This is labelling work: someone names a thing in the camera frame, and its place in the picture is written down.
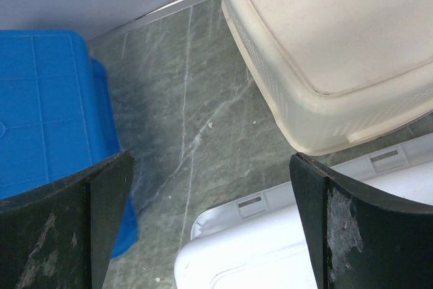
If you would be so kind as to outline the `beige perforated plastic basket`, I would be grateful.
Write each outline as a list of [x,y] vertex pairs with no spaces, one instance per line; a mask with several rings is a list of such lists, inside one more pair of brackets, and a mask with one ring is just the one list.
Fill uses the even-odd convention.
[[275,122],[320,156],[432,111],[432,0],[222,0]]

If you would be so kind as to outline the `blue plastic tray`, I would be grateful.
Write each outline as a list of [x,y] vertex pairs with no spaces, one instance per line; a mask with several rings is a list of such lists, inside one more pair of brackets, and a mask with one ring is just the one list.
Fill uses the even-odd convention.
[[72,30],[1,31],[1,197],[119,153],[106,70]]

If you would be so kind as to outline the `white plastic tub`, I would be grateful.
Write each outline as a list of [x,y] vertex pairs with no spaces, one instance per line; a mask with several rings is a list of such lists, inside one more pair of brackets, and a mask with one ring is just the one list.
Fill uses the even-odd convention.
[[[334,170],[409,200],[432,203],[432,136],[337,164]],[[290,182],[203,212],[174,266],[178,288],[314,288]]]

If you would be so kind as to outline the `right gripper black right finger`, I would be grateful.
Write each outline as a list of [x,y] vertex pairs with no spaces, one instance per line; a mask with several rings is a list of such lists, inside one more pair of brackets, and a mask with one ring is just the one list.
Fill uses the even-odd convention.
[[431,288],[432,206],[303,153],[290,179],[318,288]]

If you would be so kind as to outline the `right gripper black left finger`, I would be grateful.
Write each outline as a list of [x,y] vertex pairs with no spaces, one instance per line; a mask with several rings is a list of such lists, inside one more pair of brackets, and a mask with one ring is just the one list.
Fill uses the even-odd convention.
[[133,180],[117,153],[1,201],[2,288],[102,288]]

